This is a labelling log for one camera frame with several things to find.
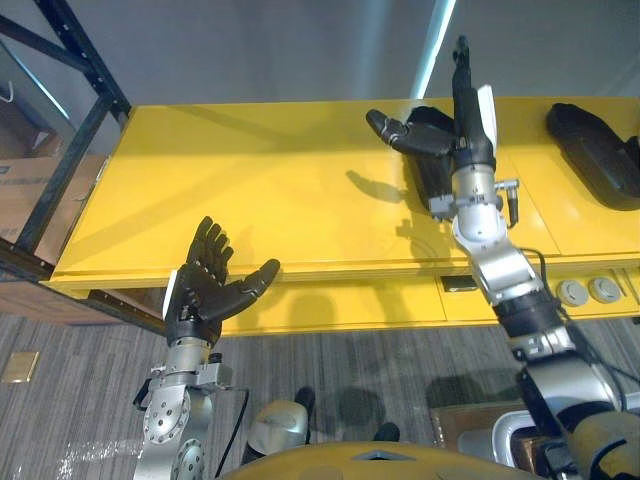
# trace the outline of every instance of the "silver robotic arm joint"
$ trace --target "silver robotic arm joint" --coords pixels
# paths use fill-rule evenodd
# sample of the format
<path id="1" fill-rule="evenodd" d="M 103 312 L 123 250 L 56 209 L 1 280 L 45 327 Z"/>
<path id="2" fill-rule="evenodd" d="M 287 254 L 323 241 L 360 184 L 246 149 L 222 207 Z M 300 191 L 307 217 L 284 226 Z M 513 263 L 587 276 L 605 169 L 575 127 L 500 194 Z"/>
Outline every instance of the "silver robotic arm joint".
<path id="1" fill-rule="evenodd" d="M 517 181 L 509 182 L 509 188 L 516 188 Z M 487 302 L 496 306 L 542 289 L 527 258 L 507 237 L 506 221 L 497 208 L 493 169 L 488 165 L 462 168 L 453 174 L 452 185 L 458 206 L 453 236 L 468 255 L 472 275 Z"/>

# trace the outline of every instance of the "yellow table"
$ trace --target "yellow table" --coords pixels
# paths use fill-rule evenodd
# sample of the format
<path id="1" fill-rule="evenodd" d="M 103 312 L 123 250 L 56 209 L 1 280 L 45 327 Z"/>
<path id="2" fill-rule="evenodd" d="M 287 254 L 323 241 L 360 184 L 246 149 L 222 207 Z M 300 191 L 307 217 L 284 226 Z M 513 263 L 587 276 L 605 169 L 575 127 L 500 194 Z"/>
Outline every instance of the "yellow table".
<path id="1" fill-rule="evenodd" d="M 640 213 L 600 205 L 573 174 L 544 127 L 555 101 L 623 138 L 640 130 L 636 99 L 497 99 L 497 178 L 521 181 L 510 237 L 541 250 L 552 276 L 605 269 L 623 279 L 620 302 L 577 316 L 637 314 Z M 232 276 L 270 257 L 283 265 L 273 291 L 226 333 L 494 322 L 479 292 L 444 292 L 439 275 L 468 272 L 467 260 L 448 224 L 420 206 L 402 157 L 364 121 L 369 108 L 406 118 L 420 103 L 137 107 L 48 285 L 76 297 L 164 286 L 211 215 L 236 250 Z M 452 109 L 450 99 L 427 103 Z"/>

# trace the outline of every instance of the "round metal plate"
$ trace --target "round metal plate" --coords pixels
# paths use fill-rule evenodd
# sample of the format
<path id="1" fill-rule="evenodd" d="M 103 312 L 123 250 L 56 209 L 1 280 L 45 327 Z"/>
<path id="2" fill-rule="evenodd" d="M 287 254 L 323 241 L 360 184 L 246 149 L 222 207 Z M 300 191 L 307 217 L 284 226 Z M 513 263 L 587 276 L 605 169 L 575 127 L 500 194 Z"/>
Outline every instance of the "round metal plate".
<path id="1" fill-rule="evenodd" d="M 607 277 L 597 277 L 589 282 L 589 292 L 601 303 L 613 303 L 620 300 L 620 288 Z"/>
<path id="2" fill-rule="evenodd" d="M 171 480 L 202 480 L 204 451 L 202 444 L 192 438 L 182 444 L 171 467 Z"/>
<path id="3" fill-rule="evenodd" d="M 556 294 L 562 303 L 570 307 L 580 307 L 589 300 L 589 292 L 575 280 L 563 280 L 556 288 Z"/>

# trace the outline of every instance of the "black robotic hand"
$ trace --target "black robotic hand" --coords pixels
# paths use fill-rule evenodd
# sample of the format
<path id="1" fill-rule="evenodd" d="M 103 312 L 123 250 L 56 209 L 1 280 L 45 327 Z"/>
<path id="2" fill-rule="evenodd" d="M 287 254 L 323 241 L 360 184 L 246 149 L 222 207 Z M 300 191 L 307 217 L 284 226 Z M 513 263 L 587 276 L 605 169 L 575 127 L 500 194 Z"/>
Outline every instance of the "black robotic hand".
<path id="1" fill-rule="evenodd" d="M 180 267 L 165 314 L 167 343 L 183 337 L 196 337 L 215 343 L 222 321 L 253 304 L 273 282 L 280 262 L 268 260 L 260 269 L 225 285 L 227 262 L 233 249 L 217 223 L 205 217 L 193 238 L 187 262 Z"/>

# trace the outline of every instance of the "gray wall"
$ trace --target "gray wall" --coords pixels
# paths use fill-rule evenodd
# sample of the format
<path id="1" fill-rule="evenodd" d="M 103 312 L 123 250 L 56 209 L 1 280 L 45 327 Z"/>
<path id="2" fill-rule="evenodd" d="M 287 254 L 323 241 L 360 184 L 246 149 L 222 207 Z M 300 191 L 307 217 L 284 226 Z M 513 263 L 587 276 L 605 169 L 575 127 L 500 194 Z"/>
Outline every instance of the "gray wall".
<path id="1" fill-rule="evenodd" d="M 133 104 L 402 98 L 434 0 L 69 0 Z M 28 0 L 0 13 L 55 40 Z M 496 95 L 640 95 L 639 0 L 458 0 L 427 94 L 450 95 L 456 36 Z M 7 40 L 77 125 L 77 72 Z M 118 137 L 109 119 L 93 149 Z"/>

